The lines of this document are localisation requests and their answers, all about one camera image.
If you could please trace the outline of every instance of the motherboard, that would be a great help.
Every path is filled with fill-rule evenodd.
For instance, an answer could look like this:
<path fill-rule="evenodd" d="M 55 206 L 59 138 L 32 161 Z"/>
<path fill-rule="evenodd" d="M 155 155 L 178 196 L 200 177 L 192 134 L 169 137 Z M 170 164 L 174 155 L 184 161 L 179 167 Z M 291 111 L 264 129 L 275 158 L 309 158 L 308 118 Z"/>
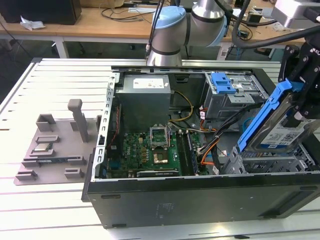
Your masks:
<path fill-rule="evenodd" d="M 208 174 L 198 169 L 195 152 L 199 134 L 151 127 L 149 132 L 126 132 L 120 159 L 109 159 L 111 178 L 177 177 Z"/>

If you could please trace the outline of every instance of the desk leg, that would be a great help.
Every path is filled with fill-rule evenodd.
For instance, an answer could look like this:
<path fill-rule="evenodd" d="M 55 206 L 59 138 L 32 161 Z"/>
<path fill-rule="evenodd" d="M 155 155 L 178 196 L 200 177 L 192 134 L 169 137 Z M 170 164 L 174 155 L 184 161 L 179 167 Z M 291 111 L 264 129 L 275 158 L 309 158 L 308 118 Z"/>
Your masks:
<path fill-rule="evenodd" d="M 218 61 L 224 61 L 226 60 L 229 48 L 231 48 L 232 46 L 232 42 L 221 42 L 220 43 L 220 49 L 219 49 L 219 53 L 217 56 L 217 60 Z"/>
<path fill-rule="evenodd" d="M 68 59 L 69 58 L 69 53 L 68 49 L 66 47 L 66 42 L 63 40 L 56 40 L 55 41 L 56 49 L 58 50 L 59 56 L 61 59 Z"/>

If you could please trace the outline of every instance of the blue plastic latch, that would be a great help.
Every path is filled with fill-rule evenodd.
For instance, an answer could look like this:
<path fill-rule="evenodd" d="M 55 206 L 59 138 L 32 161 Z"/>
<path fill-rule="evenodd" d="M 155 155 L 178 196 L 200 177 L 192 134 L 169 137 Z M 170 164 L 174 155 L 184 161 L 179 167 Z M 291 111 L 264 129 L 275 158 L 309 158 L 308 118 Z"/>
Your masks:
<path fill-rule="evenodd" d="M 211 73 L 211 82 L 218 94 L 235 94 L 237 90 L 231 85 L 230 79 L 221 72 Z"/>
<path fill-rule="evenodd" d="M 244 131 L 244 133 L 238 140 L 238 146 L 241 152 L 246 148 L 247 142 L 255 133 L 255 131 L 260 127 L 262 122 L 268 117 L 269 113 L 271 111 L 276 110 L 279 107 L 279 99 L 284 94 L 284 92 L 287 90 L 292 90 L 293 92 L 300 92 L 303 86 L 303 83 L 290 82 L 288 79 L 285 79 L 285 81 L 278 83 L 269 99 L 266 101 L 259 113 L 252 120 L 249 127 Z"/>

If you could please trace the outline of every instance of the hard drive label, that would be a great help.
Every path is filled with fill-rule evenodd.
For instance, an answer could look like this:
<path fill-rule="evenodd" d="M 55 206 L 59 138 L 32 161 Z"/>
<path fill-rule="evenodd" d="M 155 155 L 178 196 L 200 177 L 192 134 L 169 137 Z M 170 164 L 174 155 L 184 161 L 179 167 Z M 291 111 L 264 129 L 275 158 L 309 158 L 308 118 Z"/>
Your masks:
<path fill-rule="evenodd" d="M 272 129 L 272 131 L 263 139 L 261 145 L 268 149 L 276 149 L 281 146 L 289 146 L 292 144 L 304 131 L 305 126 L 314 122 L 315 119 L 307 119 L 301 122 L 298 127 L 284 127 L 281 121 Z"/>

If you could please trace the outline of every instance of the yellow wire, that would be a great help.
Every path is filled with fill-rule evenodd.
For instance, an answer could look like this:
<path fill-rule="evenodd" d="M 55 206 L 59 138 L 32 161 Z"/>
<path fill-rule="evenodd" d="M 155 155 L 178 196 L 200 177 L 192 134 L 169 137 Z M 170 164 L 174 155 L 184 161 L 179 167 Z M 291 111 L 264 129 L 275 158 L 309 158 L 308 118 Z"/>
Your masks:
<path fill-rule="evenodd" d="M 192 103 L 189 101 L 189 99 L 185 95 L 183 95 L 181 92 L 179 91 L 175 91 L 175 92 L 177 94 L 180 94 L 190 104 L 191 111 L 188 116 L 183 118 L 178 118 L 178 119 L 169 119 L 169 122 L 182 122 L 184 120 L 191 118 L 192 114 L 194 113 L 194 106 L 192 106 Z"/>

